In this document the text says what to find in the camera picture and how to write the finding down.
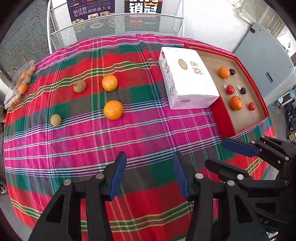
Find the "deep orange mandarin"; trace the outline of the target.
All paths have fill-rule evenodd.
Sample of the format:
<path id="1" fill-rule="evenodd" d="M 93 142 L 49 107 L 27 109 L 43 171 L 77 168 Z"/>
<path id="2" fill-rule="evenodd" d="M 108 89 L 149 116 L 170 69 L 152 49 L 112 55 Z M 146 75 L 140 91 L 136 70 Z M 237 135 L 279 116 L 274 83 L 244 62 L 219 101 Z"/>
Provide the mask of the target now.
<path id="1" fill-rule="evenodd" d="M 233 96 L 230 98 L 229 101 L 230 107 L 234 110 L 234 111 L 239 111 L 242 108 L 242 100 L 240 97 L 238 96 Z"/>

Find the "dark plum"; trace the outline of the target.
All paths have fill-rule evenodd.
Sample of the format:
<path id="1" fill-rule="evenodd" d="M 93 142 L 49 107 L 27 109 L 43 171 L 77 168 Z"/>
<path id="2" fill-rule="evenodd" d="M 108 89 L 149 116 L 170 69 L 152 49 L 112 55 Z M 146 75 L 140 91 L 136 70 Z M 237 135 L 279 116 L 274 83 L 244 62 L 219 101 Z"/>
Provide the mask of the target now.
<path id="1" fill-rule="evenodd" d="M 240 89 L 240 93 L 241 93 L 242 95 L 245 95 L 245 94 L 247 93 L 246 88 L 245 88 L 245 87 L 241 87 L 241 89 Z"/>
<path id="2" fill-rule="evenodd" d="M 236 71 L 232 68 L 229 69 L 229 72 L 230 72 L 230 75 L 235 75 L 236 74 Z"/>

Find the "yellow orange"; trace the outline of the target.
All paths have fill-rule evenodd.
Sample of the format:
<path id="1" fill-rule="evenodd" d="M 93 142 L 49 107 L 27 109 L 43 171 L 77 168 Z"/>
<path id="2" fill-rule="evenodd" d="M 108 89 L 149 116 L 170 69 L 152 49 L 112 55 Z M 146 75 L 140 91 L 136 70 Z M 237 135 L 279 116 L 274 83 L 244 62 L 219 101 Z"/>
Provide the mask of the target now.
<path id="1" fill-rule="evenodd" d="M 110 100 L 103 109 L 106 118 L 110 120 L 117 120 L 123 115 L 123 105 L 120 101 Z"/>
<path id="2" fill-rule="evenodd" d="M 104 90 L 111 92 L 114 91 L 118 86 L 118 79 L 115 75 L 106 75 L 102 79 L 102 87 Z"/>

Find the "small red tomato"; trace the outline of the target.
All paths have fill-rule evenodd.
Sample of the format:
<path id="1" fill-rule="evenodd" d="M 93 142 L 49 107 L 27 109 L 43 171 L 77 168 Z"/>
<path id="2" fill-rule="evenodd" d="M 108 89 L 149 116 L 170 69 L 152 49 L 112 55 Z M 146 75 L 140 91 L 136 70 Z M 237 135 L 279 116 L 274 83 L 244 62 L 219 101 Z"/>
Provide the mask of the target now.
<path id="1" fill-rule="evenodd" d="M 227 93 L 228 95 L 233 95 L 234 92 L 235 92 L 234 87 L 233 87 L 232 85 L 227 85 L 227 87 L 226 87 L 226 93 Z"/>

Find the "small green kiwi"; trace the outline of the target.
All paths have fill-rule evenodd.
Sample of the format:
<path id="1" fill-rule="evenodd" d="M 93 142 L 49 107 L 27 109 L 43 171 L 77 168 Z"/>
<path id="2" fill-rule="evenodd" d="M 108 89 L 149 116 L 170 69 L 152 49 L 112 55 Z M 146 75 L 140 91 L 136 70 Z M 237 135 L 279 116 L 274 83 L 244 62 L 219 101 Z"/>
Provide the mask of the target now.
<path id="1" fill-rule="evenodd" d="M 53 114 L 50 118 L 50 123 L 54 127 L 58 127 L 62 123 L 62 118 L 58 114 Z"/>

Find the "dark plum front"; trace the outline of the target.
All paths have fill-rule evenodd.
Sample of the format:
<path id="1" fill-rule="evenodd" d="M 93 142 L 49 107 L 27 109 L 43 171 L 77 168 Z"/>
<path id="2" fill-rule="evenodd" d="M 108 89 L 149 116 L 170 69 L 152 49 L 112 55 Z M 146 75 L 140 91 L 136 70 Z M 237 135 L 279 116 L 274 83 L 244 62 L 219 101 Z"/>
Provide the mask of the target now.
<path id="1" fill-rule="evenodd" d="M 236 71 L 232 68 L 229 69 L 229 72 L 230 72 L 230 75 L 235 75 L 236 74 Z"/>

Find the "red cardboard box tray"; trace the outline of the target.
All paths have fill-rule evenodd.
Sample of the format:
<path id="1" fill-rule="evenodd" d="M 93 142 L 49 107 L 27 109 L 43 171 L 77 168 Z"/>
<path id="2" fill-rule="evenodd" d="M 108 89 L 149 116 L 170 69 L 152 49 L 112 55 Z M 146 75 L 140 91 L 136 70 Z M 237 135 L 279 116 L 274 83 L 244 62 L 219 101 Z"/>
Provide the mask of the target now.
<path id="1" fill-rule="evenodd" d="M 255 81 L 231 52 L 213 46 L 185 43 L 207 67 L 220 94 L 210 106 L 222 139 L 251 130 L 269 118 Z"/>

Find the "grey metal cabinet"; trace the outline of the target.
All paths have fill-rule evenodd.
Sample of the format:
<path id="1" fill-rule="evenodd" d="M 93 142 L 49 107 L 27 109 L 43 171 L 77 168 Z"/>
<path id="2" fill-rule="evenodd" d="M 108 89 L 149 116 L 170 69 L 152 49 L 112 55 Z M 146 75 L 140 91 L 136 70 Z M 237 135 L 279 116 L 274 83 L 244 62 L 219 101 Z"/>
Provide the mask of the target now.
<path id="1" fill-rule="evenodd" d="M 295 67 L 282 44 L 254 23 L 234 54 L 255 81 L 265 103 L 273 104 L 295 85 Z"/>

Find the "plaid tablecloth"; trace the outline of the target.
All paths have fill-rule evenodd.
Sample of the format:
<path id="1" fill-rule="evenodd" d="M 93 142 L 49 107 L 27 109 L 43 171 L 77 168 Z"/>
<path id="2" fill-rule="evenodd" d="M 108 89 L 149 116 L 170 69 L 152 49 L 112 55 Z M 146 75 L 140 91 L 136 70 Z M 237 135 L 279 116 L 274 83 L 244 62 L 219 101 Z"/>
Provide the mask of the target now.
<path id="1" fill-rule="evenodd" d="M 182 197 L 173 152 L 184 154 L 198 172 L 217 179 L 204 162 L 213 157 L 263 179 L 269 164 L 225 150 L 210 109 L 171 110 L 158 66 L 161 48 L 195 40 L 152 34 L 94 38 L 56 51 L 37 64 L 21 102 L 10 109 L 4 127 L 4 166 L 16 217 L 34 227 L 66 180 L 89 179 L 115 160 L 127 165 L 118 196 L 107 202 L 115 240 L 181 240 L 193 206 Z M 106 75 L 118 86 L 102 87 Z M 74 83 L 86 89 L 76 93 Z M 110 100 L 123 115 L 105 117 Z M 53 114 L 62 118 L 54 127 Z"/>

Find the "white pink tissue pack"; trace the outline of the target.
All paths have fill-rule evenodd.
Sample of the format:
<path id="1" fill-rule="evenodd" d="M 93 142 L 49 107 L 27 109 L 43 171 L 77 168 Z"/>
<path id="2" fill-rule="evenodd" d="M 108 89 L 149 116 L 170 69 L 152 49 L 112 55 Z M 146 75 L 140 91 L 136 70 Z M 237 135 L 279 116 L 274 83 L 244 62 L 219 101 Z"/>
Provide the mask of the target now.
<path id="1" fill-rule="evenodd" d="M 207 67 L 195 50 L 162 47 L 159 67 L 170 109 L 208 108 L 220 96 Z"/>

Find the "clear plastic fruit bag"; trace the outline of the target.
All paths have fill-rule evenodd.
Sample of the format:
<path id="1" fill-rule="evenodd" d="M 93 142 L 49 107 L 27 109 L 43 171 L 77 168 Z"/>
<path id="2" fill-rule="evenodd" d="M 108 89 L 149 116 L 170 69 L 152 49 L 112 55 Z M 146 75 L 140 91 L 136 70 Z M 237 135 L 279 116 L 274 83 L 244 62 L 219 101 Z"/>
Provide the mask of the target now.
<path id="1" fill-rule="evenodd" d="M 15 73 L 4 99 L 5 109 L 14 108 L 22 100 L 22 95 L 27 91 L 35 71 L 35 61 L 31 60 Z"/>

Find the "studded metal door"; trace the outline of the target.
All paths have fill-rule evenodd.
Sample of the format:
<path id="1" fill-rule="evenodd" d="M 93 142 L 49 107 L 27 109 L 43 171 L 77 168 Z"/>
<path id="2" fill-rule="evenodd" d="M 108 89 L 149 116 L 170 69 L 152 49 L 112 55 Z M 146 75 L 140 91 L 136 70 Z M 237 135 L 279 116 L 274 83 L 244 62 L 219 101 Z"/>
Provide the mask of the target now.
<path id="1" fill-rule="evenodd" d="M 33 1 L 14 21 L 1 42 L 1 67 L 12 78 L 25 63 L 49 55 L 48 1 Z"/>

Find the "white metal mesh rack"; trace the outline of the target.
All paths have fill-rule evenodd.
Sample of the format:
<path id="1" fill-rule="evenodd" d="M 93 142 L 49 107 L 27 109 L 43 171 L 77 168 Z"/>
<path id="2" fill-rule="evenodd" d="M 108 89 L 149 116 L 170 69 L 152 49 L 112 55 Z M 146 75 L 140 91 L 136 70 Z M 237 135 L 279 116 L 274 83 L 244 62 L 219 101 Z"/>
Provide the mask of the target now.
<path id="1" fill-rule="evenodd" d="M 115 1 L 115 13 L 73 24 L 67 1 L 49 1 L 47 39 L 50 53 L 80 40 L 95 37 L 152 33 L 184 35 L 184 2 L 163 1 L 162 12 L 125 13 L 125 1 Z"/>

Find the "dark purple cookbook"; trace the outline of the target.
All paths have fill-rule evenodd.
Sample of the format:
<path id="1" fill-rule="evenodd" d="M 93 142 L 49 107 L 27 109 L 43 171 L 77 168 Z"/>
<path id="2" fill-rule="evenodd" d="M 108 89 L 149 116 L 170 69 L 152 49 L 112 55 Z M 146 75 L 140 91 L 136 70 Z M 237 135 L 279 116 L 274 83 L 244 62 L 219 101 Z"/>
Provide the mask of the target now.
<path id="1" fill-rule="evenodd" d="M 115 13 L 114 0 L 67 0 L 73 24 Z"/>

